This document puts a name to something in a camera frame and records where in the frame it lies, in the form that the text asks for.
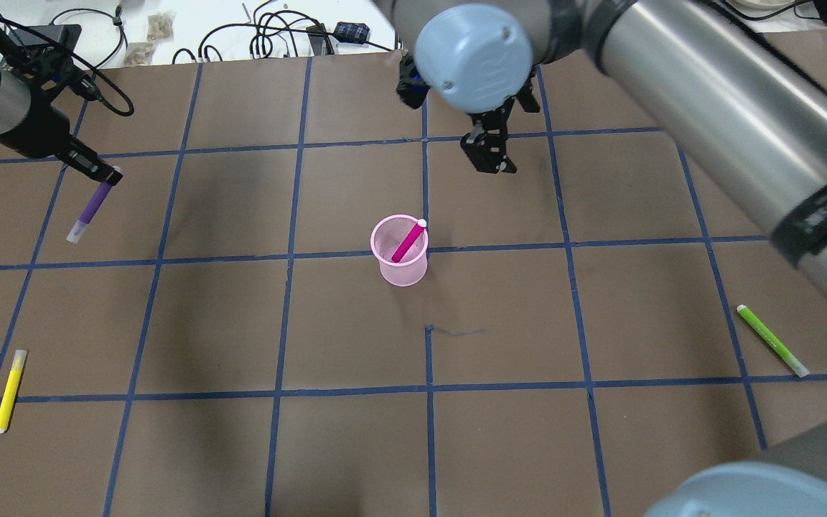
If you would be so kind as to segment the grey robot arm near window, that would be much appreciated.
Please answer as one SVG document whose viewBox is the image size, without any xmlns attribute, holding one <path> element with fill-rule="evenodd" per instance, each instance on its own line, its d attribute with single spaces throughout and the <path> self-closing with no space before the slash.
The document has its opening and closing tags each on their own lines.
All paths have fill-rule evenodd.
<svg viewBox="0 0 827 517">
<path fill-rule="evenodd" d="M 409 50 L 399 95 L 472 118 L 480 172 L 515 172 L 512 102 L 583 50 L 827 298 L 827 91 L 712 1 L 378 1 Z"/>
</svg>

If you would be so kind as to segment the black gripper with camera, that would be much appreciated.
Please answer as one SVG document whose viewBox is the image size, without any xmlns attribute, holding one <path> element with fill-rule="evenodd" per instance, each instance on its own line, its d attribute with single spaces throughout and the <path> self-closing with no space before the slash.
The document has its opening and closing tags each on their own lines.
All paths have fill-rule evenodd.
<svg viewBox="0 0 827 517">
<path fill-rule="evenodd" d="M 426 102 L 430 86 L 420 75 L 413 58 L 410 55 L 401 56 L 399 82 L 395 91 L 407 107 L 420 109 Z M 459 146 L 477 171 L 487 174 L 518 172 L 518 167 L 508 153 L 508 120 L 516 103 L 526 113 L 541 111 L 541 105 L 534 94 L 535 76 L 536 72 L 532 69 L 522 88 L 515 95 L 506 98 L 500 107 L 468 115 L 472 121 L 472 130 L 463 135 Z"/>
</svg>

